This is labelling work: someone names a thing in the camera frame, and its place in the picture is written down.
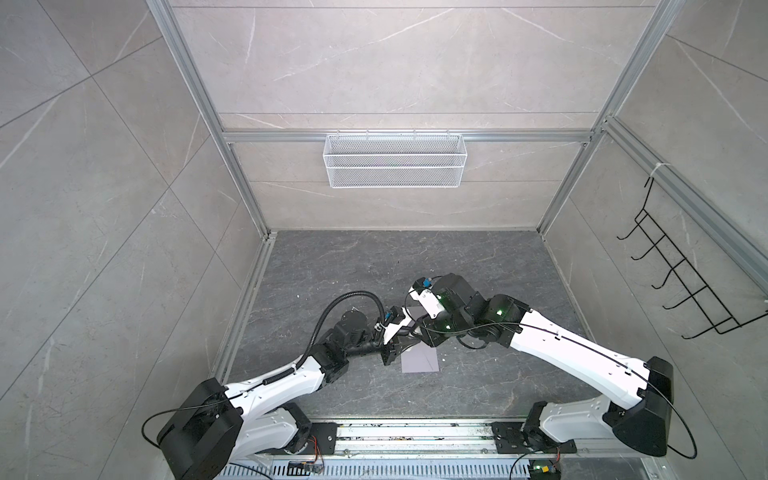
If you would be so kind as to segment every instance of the white zip tie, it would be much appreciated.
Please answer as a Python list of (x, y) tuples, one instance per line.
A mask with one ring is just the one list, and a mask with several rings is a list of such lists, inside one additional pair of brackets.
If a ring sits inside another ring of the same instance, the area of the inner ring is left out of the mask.
[(648, 176), (649, 176), (649, 177), (653, 177), (653, 175), (656, 173), (656, 170), (658, 170), (658, 169), (659, 169), (659, 167), (660, 167), (660, 166), (662, 166), (662, 165), (667, 165), (667, 166), (670, 166), (670, 165), (672, 165), (672, 164), (665, 164), (665, 163), (662, 163), (662, 162), (657, 162), (657, 163), (656, 163), (656, 166), (654, 167), (654, 169), (653, 169), (653, 170), (651, 170), (651, 171), (650, 171), (650, 175), (648, 175)]

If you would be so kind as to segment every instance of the wire hanger rack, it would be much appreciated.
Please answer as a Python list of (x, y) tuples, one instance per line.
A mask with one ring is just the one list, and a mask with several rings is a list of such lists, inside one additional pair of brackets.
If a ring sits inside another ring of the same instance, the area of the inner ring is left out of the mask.
[[(681, 301), (675, 303), (673, 306), (662, 306), (662, 307), (665, 310), (672, 310), (672, 309), (675, 309), (675, 308), (679, 307), (683, 303), (686, 303), (688, 300), (692, 300), (694, 303), (696, 303), (696, 306), (701, 311), (701, 313), (704, 315), (704, 318), (707, 319), (707, 322), (709, 322), (709, 324), (710, 324), (709, 328), (706, 328), (706, 329), (700, 331), (699, 333), (696, 333), (695, 335), (691, 335), (691, 336), (682, 335), (682, 337), (684, 339), (686, 339), (686, 340), (695, 339), (696, 337), (698, 337), (700, 335), (703, 335), (704, 333), (707, 333), (710, 330), (714, 330), (715, 332), (718, 332), (720, 335), (723, 335), (724, 333), (732, 332), (735, 329), (739, 329), (739, 328), (741, 328), (741, 327), (743, 327), (745, 325), (748, 325), (748, 324), (754, 322), (755, 320), (758, 320), (758, 319), (761, 319), (761, 318), (763, 318), (765, 316), (768, 316), (768, 310), (764, 314), (756, 316), (756, 317), (754, 317), (752, 319), (749, 319), (747, 321), (744, 321), (744, 322), (740, 322), (735, 316), (733, 316), (733, 314), (730, 312), (728, 307), (725, 306), (725, 303), (723, 303), (723, 301), (717, 296), (717, 294), (714, 292), (714, 290), (712, 290), (712, 287), (710, 286), (710, 284), (707, 283), (707, 281), (701, 276), (701, 274), (696, 269), (696, 267), (688, 260), (688, 258), (685, 255), (683, 255), (683, 252), (680, 251), (680, 248), (678, 248), (677, 245), (675, 244), (675, 242), (672, 241), (672, 239), (669, 237), (669, 235), (667, 235), (667, 232), (665, 232), (664, 229), (661, 228), (661, 225), (659, 225), (657, 223), (657, 221), (650, 215), (648, 210), (646, 210), (646, 205), (648, 203), (648, 197), (650, 196), (650, 189), (653, 186), (654, 186), (654, 179), (652, 177), (649, 177), (648, 180), (646, 180), (645, 185), (644, 185), (644, 187), (647, 187), (647, 189), (648, 189), (646, 194), (645, 194), (645, 201), (643, 202), (643, 207), (640, 209), (640, 212), (637, 215), (635, 215), (635, 217), (634, 217), (634, 227), (632, 228), (632, 230), (630, 230), (630, 233), (628, 233), (624, 237), (616, 237), (616, 238), (618, 238), (619, 240), (626, 240), (627, 238), (629, 238), (629, 236), (631, 234), (633, 234), (635, 232), (635, 230), (641, 231), (643, 233), (643, 235), (645, 235), (645, 237), (648, 239), (648, 241), (650, 241), (650, 243), (651, 243), (650, 248), (648, 250), (646, 250), (646, 252), (643, 253), (642, 255), (640, 255), (639, 257), (637, 257), (637, 258), (630, 257), (630, 258), (632, 260), (642, 260), (650, 252), (656, 250), (659, 253), (659, 255), (661, 256), (661, 258), (664, 259), (664, 262), (667, 264), (667, 266), (669, 267), (669, 271), (667, 272), (667, 275), (664, 277), (664, 281), (661, 283), (661, 285), (656, 286), (656, 285), (651, 284), (651, 286), (654, 289), (659, 290), (664, 285), (667, 284), (667, 280), (670, 279), (670, 276), (675, 275), (677, 280), (683, 285), (683, 288), (687, 292), (687, 296), (685, 298), (683, 298)], [(645, 222), (646, 224), (652, 223), (661, 232), (661, 237), (659, 237), (658, 239), (654, 240), (651, 237), (651, 235), (648, 234), (646, 229), (643, 227), (643, 222)], [(674, 248), (674, 250), (677, 251), (677, 253), (680, 255), (682, 260), (672, 263), (672, 261), (670, 261), (669, 257), (667, 255), (665, 255), (664, 252), (661, 251), (661, 249), (659, 248), (659, 243), (662, 240), (664, 240), (664, 239), (668, 240), (669, 244), (671, 244), (672, 247)], [(701, 280), (701, 283), (703, 284), (703, 286), (701, 288), (698, 288), (696, 290), (692, 290), (688, 286), (688, 284), (686, 284), (685, 281), (683, 281), (683, 278), (677, 272), (677, 269), (681, 268), (682, 266), (688, 266), (696, 274), (696, 276), (699, 278), (699, 280)], [(703, 292), (705, 292), (707, 290), (712, 294), (712, 296), (720, 304), (720, 306), (723, 307), (723, 310), (727, 314), (727, 318), (726, 319), (720, 320), (718, 322), (713, 321), (712, 318), (710, 317), (710, 315), (707, 313), (707, 311), (701, 305), (701, 302), (696, 298), (696, 295), (698, 295), (699, 293), (703, 293)], [(735, 326), (723, 326), (725, 322), (728, 322), (730, 320), (733, 320), (736, 323), (736, 325)]]

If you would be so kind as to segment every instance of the floor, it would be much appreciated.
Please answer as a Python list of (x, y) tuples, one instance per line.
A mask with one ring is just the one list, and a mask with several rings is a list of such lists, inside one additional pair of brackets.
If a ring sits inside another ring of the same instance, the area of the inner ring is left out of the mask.
[[(235, 358), (230, 381), (275, 369), (304, 350), (316, 318), (341, 293), (366, 289), (385, 306), (402, 305), (421, 276), (457, 273), (486, 298), (506, 293), (583, 333), (536, 232), (283, 231)], [(371, 320), (370, 300), (345, 310)], [(566, 372), (498, 344), (472, 351), (450, 340), (438, 348), (440, 372), (401, 373), (376, 356), (354, 359), (341, 379), (298, 399), (307, 415), (527, 415), (534, 402), (570, 402), (597, 393)]]

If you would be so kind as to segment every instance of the mesh basket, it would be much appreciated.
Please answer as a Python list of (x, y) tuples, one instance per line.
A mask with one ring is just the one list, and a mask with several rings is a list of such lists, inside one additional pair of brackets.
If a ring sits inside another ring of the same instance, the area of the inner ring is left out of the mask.
[(323, 160), (332, 188), (458, 187), (467, 149), (460, 134), (337, 134)]

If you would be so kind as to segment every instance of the wall-mounted basket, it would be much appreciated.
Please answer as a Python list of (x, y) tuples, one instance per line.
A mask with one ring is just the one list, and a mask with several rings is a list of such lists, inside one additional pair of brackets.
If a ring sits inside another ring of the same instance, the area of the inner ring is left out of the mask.
[(460, 134), (331, 134), (323, 160), (332, 188), (458, 187), (467, 148)]

